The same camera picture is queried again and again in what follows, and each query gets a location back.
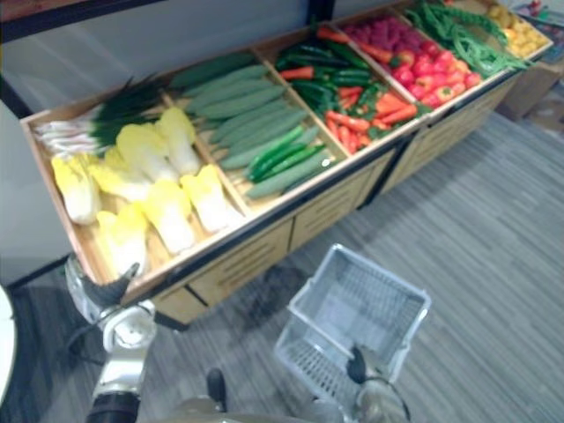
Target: black cable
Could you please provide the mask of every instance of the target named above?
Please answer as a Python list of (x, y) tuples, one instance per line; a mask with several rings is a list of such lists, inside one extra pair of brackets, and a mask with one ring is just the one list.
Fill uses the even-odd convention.
[(107, 315), (99, 317), (93, 323), (88, 323), (85, 326), (82, 326), (81, 328), (78, 328), (77, 330), (75, 330), (72, 333), (72, 335), (70, 336), (70, 339), (64, 345), (65, 351), (67, 353), (69, 353), (70, 355), (72, 355), (72, 356), (74, 356), (78, 359), (81, 359), (83, 361), (86, 361), (88, 363), (96, 364), (98, 366), (103, 366), (104, 365), (103, 361), (93, 359), (92, 357), (88, 357), (87, 355), (83, 355), (83, 354), (75, 351), (73, 346), (86, 333), (88, 333), (90, 330), (96, 328), (98, 326), (98, 324), (100, 324), (100, 322), (102, 322), (105, 319), (110, 318), (112, 315), (115, 315), (119, 311), (123, 311), (123, 308), (121, 308), (121, 307), (116, 308), (115, 310), (112, 310)]
[(405, 417), (407, 418), (407, 421), (412, 421), (412, 414), (409, 411), (409, 407), (407, 406), (407, 403), (405, 402), (404, 398), (401, 396), (401, 394), (397, 390), (396, 385), (394, 385), (389, 380), (387, 380), (383, 377), (380, 377), (380, 376), (368, 377), (367, 381), (384, 382), (386, 385), (390, 386), (391, 390), (394, 392), (394, 394), (396, 394), (396, 396), (399, 398), (399, 400), (402, 403), (402, 407), (404, 408), (404, 413), (405, 413)]

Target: wooden produce bin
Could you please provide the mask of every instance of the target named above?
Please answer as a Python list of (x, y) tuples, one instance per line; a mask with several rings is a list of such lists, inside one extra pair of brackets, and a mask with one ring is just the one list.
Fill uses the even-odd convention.
[(394, 167), (382, 193), (407, 179), (479, 128), (501, 103), (517, 78), (518, 76), (509, 78), (452, 115), (430, 123), (418, 132)]
[[(474, 1), (478, 1), (478, 0), (459, 0), (458, 2), (456, 2), (456, 4), (464, 4), (466, 2), (474, 2)], [(391, 16), (395, 16), (396, 18), (400, 19), (402, 22), (406, 23), (407, 25), (413, 26), (412, 23), (402, 14), (402, 11), (409, 8), (411, 5), (413, 5), (413, 1), (410, 1), (410, 0), (403, 1), (403, 2), (395, 2), (394, 4), (392, 4), (393, 8), (391, 8), (391, 7), (385, 8), (385, 7), (381, 7), (381, 6), (375, 7), (374, 9), (362, 11), (362, 12), (357, 13), (355, 15), (352, 15), (350, 17), (345, 17), (345, 18), (342, 18), (342, 19), (335, 20), (335, 21), (331, 22), (331, 25), (332, 25), (333, 28), (341, 31), (341, 28), (343, 28), (346, 25), (357, 24), (357, 23), (364, 22), (364, 21), (369, 20), (369, 19), (376, 19), (376, 18), (380, 18), (380, 17), (385, 16), (385, 15), (391, 15)], [(419, 30), (418, 30), (418, 32), (422, 35), (423, 38), (431, 40), (431, 41), (433, 40), (426, 33), (421, 32)], [(395, 80), (376, 60), (374, 60), (372, 57), (370, 57), (369, 55), (364, 53), (354, 41), (350, 41), (349, 45), (360, 56), (362, 56), (365, 59), (365, 61), (368, 64), (370, 64), (370, 66), (376, 72), (380, 73), (382, 75), (382, 78), (384, 78), (398, 92), (402, 93), (405, 98), (409, 99), (411, 102), (416, 101), (416, 99), (413, 97), (413, 95), (411, 93), (409, 93), (409, 91), (407, 91), (407, 89), (405, 89), (405, 87), (403, 87), (397, 80)], [(468, 102), (470, 99), (472, 99), (476, 95), (479, 95), (480, 93), (484, 93), (490, 87), (498, 84), (499, 81), (506, 78), (511, 72), (512, 72), (512, 70), (505, 70), (505, 71), (496, 73), (495, 75), (492, 75), (491, 77), (489, 77), (487, 79), (484, 79), (481, 84), (472, 87), (470, 90), (465, 91), (464, 93), (458, 95), (457, 97), (455, 97), (451, 101), (448, 101), (445, 104), (436, 108), (435, 110), (429, 112), (425, 116), (426, 119), (427, 119), (427, 123), (429, 121), (430, 122), (439, 121), (445, 115), (447, 115), (450, 111), (452, 111), (455, 108), (458, 108), (460, 104), (464, 104), (464, 103)]]
[[(330, 23), (326, 23), (325, 25), (328, 25), (331, 28), (333, 27), (333, 26), (330, 25)], [(271, 67), (272, 73), (276, 76), (276, 79), (279, 81), (279, 83), (287, 86), (288, 91), (293, 93), (293, 95), (298, 99), (297, 101), (304, 108), (306, 108), (307, 110), (309, 110), (311, 112), (313, 120), (321, 128), (324, 129), (324, 131), (328, 134), (328, 136), (336, 144), (341, 145), (340, 142), (333, 136), (333, 134), (330, 133), (330, 131), (327, 128), (327, 126), (325, 125), (325, 123), (316, 114), (314, 114), (314, 112), (311, 110), (311, 108), (308, 106), (308, 104), (300, 97), (300, 95), (297, 92), (294, 91), (294, 89), (282, 77), (280, 77), (280, 75), (276, 71), (276, 69), (274, 69), (274, 63), (276, 62), (276, 59), (278, 57), (279, 52), (281, 50), (283, 50), (284, 48), (289, 48), (294, 44), (297, 44), (299, 42), (306, 40), (307, 37), (309, 36), (309, 33), (310, 33), (309, 28), (304, 28), (304, 29), (295, 31), (293, 33), (288, 33), (286, 35), (277, 37), (273, 40), (269, 40), (269, 41), (257, 44), (254, 47), (254, 51), (256, 51), (256, 54), (258, 56), (260, 56), (263, 59), (263, 61), (265, 63), (267, 63), (268, 66)], [(359, 54), (359, 52), (355, 48), (352, 48), (351, 45), (349, 45), (349, 47), (352, 49), (353, 52), (355, 52), (364, 61), (367, 60), (366, 56)], [(403, 89), (403, 87), (400, 84), (395, 82), (395, 80), (393, 80), (393, 78), (390, 81), (389, 78), (386, 78), (382, 75), (382, 72), (379, 72), (375, 69), (372, 69), (372, 72), (373, 72), (375, 79), (378, 82), (386, 85), (390, 89), (390, 91), (392, 93), (394, 93), (397, 97), (403, 99), (405, 102), (408, 102), (408, 103), (414, 102), (414, 98), (405, 89)], [(390, 141), (415, 132), (418, 128), (420, 128), (424, 124), (425, 120), (426, 120), (425, 116), (421, 116), (421, 117), (411, 119), (410, 121), (402, 124), (398, 128), (391, 131), (386, 136), (380, 137), (380, 138), (377, 138), (377, 139), (373, 139), (372, 143), (368, 147), (363, 148), (362, 150), (359, 150), (358, 152), (356, 152), (354, 154), (354, 157), (363, 157), (363, 156), (366, 156), (366, 155), (370, 155), (375, 150), (383, 147), (384, 145), (387, 145)], [(351, 155), (344, 148), (343, 148), (343, 151), (348, 156)]]
[[(266, 78), (285, 84), (263, 57), (258, 57), (257, 61), (268, 67), (270, 73)], [(162, 78), (168, 80), (172, 75), (174, 72)], [(39, 142), (33, 128), (44, 122), (82, 115), (112, 93), (46, 110), (21, 121), (48, 193), (79, 262), (85, 274), (101, 285), (115, 280), (117, 275), (108, 260), (98, 224), (81, 226), (71, 222), (55, 183), (50, 153)], [(351, 158), (293, 90), (286, 91), (285, 99), (298, 108), (306, 109), (307, 117), (303, 124), (306, 127), (320, 127), (315, 142), (325, 144), (330, 156), (340, 160), (339, 163), (284, 195), (253, 201), (244, 195), (250, 183), (242, 178), (241, 171), (224, 172), (220, 169), (217, 160), (222, 152), (212, 152), (206, 142), (211, 133), (198, 133), (194, 143), (197, 154), (203, 164), (211, 163), (217, 167), (225, 197), (241, 218), (216, 234), (208, 234), (193, 213), (189, 223), (196, 234), (197, 243), (176, 256), (167, 252), (156, 229), (151, 226), (146, 243), (150, 269), (130, 282), (122, 298), (123, 304), (152, 298), (164, 317), (164, 323), (180, 328), (364, 202), (369, 184), (376, 181), (389, 163), (393, 146), (389, 148), (380, 143), (370, 151)], [(164, 94), (162, 104), (154, 111), (162, 111), (175, 103), (182, 107), (185, 101), (173, 100)], [(102, 209), (112, 212), (117, 212), (126, 204), (124, 200), (103, 193), (101, 199)], [(322, 221), (321, 225), (317, 224), (318, 220)]]

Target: cardboard box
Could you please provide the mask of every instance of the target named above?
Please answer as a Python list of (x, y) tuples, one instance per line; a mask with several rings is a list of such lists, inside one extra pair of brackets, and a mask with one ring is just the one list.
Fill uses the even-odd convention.
[(535, 63), (517, 80), (496, 111), (512, 121), (518, 121), (545, 97), (560, 78), (564, 78), (564, 59), (554, 64)]

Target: wall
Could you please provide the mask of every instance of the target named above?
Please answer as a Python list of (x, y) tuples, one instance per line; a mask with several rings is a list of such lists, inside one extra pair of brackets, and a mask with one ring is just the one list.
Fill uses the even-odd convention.
[(0, 282), (71, 251), (16, 116), (0, 104)]
[[(303, 26), (307, 0), (168, 0), (3, 45), (2, 73), (34, 111)], [(2, 105), (0, 281), (70, 251), (18, 120)]]
[(306, 10), (307, 0), (168, 0), (9, 42), (2, 72), (39, 111), (291, 31)]

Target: white plastic basket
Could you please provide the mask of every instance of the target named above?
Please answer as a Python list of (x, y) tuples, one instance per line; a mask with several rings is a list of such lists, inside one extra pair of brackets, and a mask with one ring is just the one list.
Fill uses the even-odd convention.
[(351, 417), (360, 387), (346, 372), (352, 348), (372, 352), (382, 376), (394, 382), (430, 305), (424, 291), (335, 244), (290, 302), (275, 354), (315, 395)]

